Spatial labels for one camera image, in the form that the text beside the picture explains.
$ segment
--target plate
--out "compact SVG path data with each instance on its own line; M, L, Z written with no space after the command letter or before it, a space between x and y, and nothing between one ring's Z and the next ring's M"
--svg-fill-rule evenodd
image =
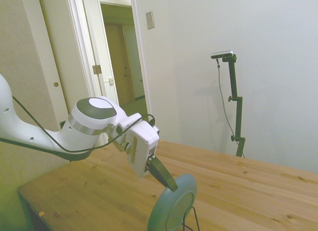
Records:
M175 182L178 185L176 191L166 188L158 198L150 214L148 231L177 230L182 225L185 212L193 206L198 189L193 175L183 174Z

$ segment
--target wooden table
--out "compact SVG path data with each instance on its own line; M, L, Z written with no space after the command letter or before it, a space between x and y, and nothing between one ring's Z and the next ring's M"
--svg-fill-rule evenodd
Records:
M163 141L157 156L196 178L201 231L318 231L318 174ZM18 190L53 231L146 231L164 187L107 146Z

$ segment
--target black cable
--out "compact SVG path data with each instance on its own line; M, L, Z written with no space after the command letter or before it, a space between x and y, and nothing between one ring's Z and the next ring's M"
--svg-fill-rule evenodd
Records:
M103 148L109 144L111 144L112 142L114 142L117 138L119 138L121 135L123 135L125 132L127 132L132 126L134 126L136 123L138 123L140 120L142 120L144 117L152 117L153 119L150 121L151 123L155 124L155 117L152 114L146 114L146 115L142 115L141 118L137 119L133 124L131 124L127 129L125 129L121 134L119 134L118 136L116 136L115 138L113 138L111 141L109 141L108 143L101 145L99 147L94 147L94 148L89 148L89 149L83 149L83 150L76 150L76 151L71 151L68 150L66 148L64 148L61 144L59 144L43 127L42 125L32 116L32 114L22 105L22 103L19 102L19 100L17 100L14 96L12 96L12 98L15 100L15 102L17 102L17 104L19 104L19 106L30 116L30 118L39 126L39 128L52 140L54 141L54 143L56 145L58 145L62 150L69 152L69 153L80 153L80 152L86 152L86 151L93 151L99 148Z
M229 123L227 113L226 113L226 111L225 111L225 104L224 104L224 99L223 99L223 94L222 94L222 89L221 89L221 82L220 82L220 65L219 65L219 60L218 60L218 59L216 59L216 60L217 60L217 63L218 63L218 71L219 71L219 88L220 88L220 93L221 93L221 98L222 98L223 111L224 111L224 114L225 114L225 118L227 119L227 123L228 123L228 125L229 125L229 127L230 127L230 129L231 129L231 131L232 131L232 135L233 135L233 137L235 137L234 132L233 132L233 129L232 129L232 127L231 127L230 123Z

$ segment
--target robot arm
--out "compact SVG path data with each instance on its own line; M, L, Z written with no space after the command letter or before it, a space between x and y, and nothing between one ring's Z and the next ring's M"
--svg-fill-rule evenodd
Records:
M79 100L58 132L42 130L18 118L10 87L0 75L0 141L23 146L67 160L87 158L100 134L127 153L127 160L139 177L151 173L171 190L177 185L156 157L159 130L142 121L140 114L127 116L111 99L101 96Z

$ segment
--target black wire stand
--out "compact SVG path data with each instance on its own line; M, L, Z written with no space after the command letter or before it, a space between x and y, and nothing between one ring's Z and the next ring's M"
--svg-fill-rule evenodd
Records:
M195 208L194 208L193 206L189 207L189 208L185 211L185 213L184 213L183 223L182 223L182 225L183 225L183 231L185 231L185 228L187 228L187 229L193 231L192 228L190 228L189 226L185 225L185 216L186 216L186 214L188 213L189 210L191 211L191 209L193 209L193 211L194 211L195 220L196 220L196 222L197 222L197 228L198 228L198 231L200 231L199 221L198 221L198 217L197 217L197 212L195 211Z

